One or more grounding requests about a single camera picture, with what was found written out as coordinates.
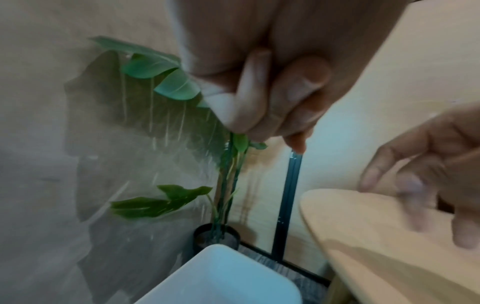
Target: white container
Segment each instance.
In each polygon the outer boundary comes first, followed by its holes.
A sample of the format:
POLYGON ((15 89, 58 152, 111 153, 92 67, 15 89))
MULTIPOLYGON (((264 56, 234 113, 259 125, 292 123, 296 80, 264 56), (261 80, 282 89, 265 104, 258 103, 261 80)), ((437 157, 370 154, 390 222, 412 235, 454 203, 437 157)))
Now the white container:
POLYGON ((293 282, 223 245, 204 249, 136 304, 302 304, 293 282))

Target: hand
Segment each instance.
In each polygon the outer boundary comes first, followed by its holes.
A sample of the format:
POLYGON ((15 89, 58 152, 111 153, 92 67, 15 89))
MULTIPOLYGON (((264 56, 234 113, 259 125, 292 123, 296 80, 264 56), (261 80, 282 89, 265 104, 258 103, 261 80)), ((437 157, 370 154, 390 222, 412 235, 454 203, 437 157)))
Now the hand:
POLYGON ((372 189, 398 161, 417 156, 396 176, 409 222, 425 229, 430 198, 440 192, 455 206, 453 241, 480 243, 480 102, 455 107, 382 145, 363 172, 359 189, 372 189))
POLYGON ((355 84, 407 4, 168 1, 183 68, 200 83, 222 123, 256 141, 284 136, 297 150, 355 84), (257 61, 251 52, 259 47, 271 53, 258 51, 263 60, 257 61))

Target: wooden table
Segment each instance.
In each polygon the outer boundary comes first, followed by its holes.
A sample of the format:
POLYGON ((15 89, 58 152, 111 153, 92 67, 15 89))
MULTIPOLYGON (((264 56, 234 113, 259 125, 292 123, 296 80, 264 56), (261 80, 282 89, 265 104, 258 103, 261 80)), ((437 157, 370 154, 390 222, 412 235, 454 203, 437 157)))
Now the wooden table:
POLYGON ((480 303, 480 249, 453 245, 451 214, 430 210, 417 233, 393 197, 335 189, 306 192, 300 211, 337 273, 329 303, 348 290, 362 304, 480 303))

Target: gray floor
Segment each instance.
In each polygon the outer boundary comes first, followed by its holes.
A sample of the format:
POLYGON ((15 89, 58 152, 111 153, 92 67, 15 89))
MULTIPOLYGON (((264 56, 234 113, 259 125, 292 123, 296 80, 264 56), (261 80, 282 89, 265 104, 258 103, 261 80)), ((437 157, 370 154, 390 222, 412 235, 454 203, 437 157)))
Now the gray floor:
POLYGON ((283 265, 280 265, 279 263, 269 259, 268 257, 263 256, 244 246, 240 246, 238 251, 254 259, 260 264, 263 264, 268 268, 275 270, 276 272, 280 273, 281 275, 287 277, 292 282, 294 282, 295 285, 297 285, 297 287, 300 289, 300 293, 303 298, 303 304, 321 304, 323 298, 327 293, 327 288, 322 284, 319 284, 301 275, 300 273, 293 271, 283 265))

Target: beige wall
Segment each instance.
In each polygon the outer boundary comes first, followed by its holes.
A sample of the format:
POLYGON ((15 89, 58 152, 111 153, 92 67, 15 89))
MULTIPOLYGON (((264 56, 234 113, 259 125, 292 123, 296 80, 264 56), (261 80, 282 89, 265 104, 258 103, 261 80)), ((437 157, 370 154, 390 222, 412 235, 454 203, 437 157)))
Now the beige wall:
POLYGON ((221 127, 151 100, 149 80, 122 85, 118 56, 87 41, 174 52, 169 33, 162 1, 1 1, 1 303, 129 303, 191 257, 207 201, 144 221, 108 202, 215 185, 221 127))
MULTIPOLYGON (((410 5, 353 90, 321 119, 301 164, 287 261, 325 273, 299 215, 305 191, 355 189, 379 145, 455 103, 480 98, 479 12, 476 0, 410 5)), ((393 194, 392 175, 375 191, 393 194)))

